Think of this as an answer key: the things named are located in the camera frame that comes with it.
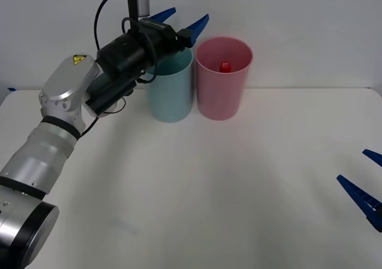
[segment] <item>cup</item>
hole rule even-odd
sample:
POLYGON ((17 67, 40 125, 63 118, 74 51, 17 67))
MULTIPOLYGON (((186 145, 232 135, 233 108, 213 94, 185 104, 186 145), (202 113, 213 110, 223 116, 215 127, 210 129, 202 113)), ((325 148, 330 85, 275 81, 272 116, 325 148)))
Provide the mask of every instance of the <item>cup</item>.
POLYGON ((196 51, 196 89, 199 111, 212 120, 226 120, 238 112, 249 67, 251 48, 230 37, 216 37, 203 42, 196 51), (230 73, 220 72, 229 63, 230 73))
MULTIPOLYGON (((158 65, 156 79, 146 88, 151 113, 157 120, 177 122, 191 112, 192 61, 191 50, 185 49, 158 65)), ((149 69, 145 79, 151 79, 153 72, 149 69)))

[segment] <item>black cable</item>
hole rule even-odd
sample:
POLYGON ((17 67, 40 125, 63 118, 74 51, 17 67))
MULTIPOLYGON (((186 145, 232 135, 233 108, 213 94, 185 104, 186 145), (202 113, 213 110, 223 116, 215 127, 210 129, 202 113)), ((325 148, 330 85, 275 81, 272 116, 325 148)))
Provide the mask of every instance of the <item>black cable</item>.
POLYGON ((97 36, 97 25, 98 25, 98 18, 100 16, 101 10, 103 6, 106 4, 108 0, 103 0, 98 7, 97 13, 95 14, 95 19, 94 19, 94 39, 95 39, 95 45, 97 46, 97 50, 100 50, 100 44, 98 42, 98 36, 97 36))
MULTIPOLYGON (((95 18, 94 18, 93 31, 94 31, 94 40, 95 40, 95 45, 97 46, 97 50, 100 50, 100 44, 98 42, 98 36, 97 36, 98 18, 100 17, 101 10, 107 1, 108 0, 102 0, 100 6, 98 7, 97 13, 95 14, 95 18)), ((89 133, 89 131, 94 127, 94 125, 97 123, 98 120, 99 120, 99 118, 95 118, 93 120, 93 122, 90 124, 90 126, 82 133, 81 138, 84 135, 86 135, 87 133, 89 133)))
POLYGON ((98 120, 99 120, 99 118, 95 118, 95 119, 93 120, 93 122, 90 124, 90 126, 89 126, 89 127, 82 133, 81 138, 82 138, 84 135, 86 135, 87 133, 89 133, 89 131, 91 130, 91 128, 94 127, 94 125, 97 123, 98 120))
POLYGON ((124 99, 124 97, 122 97, 122 100, 124 101, 124 105, 122 106, 121 109, 119 109, 118 111, 116 112, 104 112, 105 114, 117 114, 119 112, 121 112, 125 107, 126 107, 126 100, 124 99))
MULTIPOLYGON (((122 20, 122 32, 123 33, 126 33, 126 29, 125 29, 125 23, 126 21, 129 21, 131 24, 134 24, 135 26, 137 26, 138 28, 142 28, 142 26, 136 22, 135 20, 133 20, 131 17, 125 17, 123 20, 122 20)), ((154 44, 153 42, 151 41, 150 37, 147 35, 146 32, 141 32, 144 37, 146 38, 147 42, 149 43, 149 46, 150 46, 150 50, 151 50, 151 55, 152 55, 152 60, 153 60, 153 63, 154 63, 154 74, 153 74, 153 77, 150 79, 150 80, 144 80, 142 78, 138 78, 137 79, 137 82, 138 83, 142 83, 142 84, 148 84, 148 83, 151 83, 155 80, 156 78, 156 73, 158 71, 158 58, 156 56, 156 51, 155 51, 155 48, 154 48, 154 44)))

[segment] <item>silver robot arm segment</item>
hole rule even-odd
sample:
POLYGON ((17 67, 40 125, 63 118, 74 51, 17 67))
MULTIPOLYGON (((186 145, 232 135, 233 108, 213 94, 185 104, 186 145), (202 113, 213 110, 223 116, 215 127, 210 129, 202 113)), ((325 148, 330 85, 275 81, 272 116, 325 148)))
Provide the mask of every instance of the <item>silver robot arm segment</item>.
POLYGON ((65 59, 39 94, 41 123, 0 172, 0 268, 24 268, 57 221, 58 207, 42 201, 85 129, 82 102, 98 74, 89 55, 65 59))

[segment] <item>warning label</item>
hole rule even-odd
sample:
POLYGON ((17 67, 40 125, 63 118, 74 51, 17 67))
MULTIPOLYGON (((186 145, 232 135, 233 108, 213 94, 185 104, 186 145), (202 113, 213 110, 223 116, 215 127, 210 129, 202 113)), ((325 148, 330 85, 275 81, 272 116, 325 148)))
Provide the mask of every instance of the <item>warning label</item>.
POLYGON ((77 65, 78 63, 80 63, 85 58, 86 58, 86 55, 74 55, 73 56, 74 65, 77 65))

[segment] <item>white tabletop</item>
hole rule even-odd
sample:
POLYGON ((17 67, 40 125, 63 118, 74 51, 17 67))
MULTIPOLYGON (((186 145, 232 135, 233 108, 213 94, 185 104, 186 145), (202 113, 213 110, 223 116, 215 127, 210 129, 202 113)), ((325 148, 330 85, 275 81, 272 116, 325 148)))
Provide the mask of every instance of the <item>white tabletop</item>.
MULTIPOLYGON (((38 91, 7 97, 0 168, 40 120, 38 91)), ((369 89, 249 89, 231 120, 194 107, 174 124, 137 90, 78 142, 29 268, 380 268, 382 234, 335 179, 382 199, 364 149, 382 153, 382 99, 369 89)))

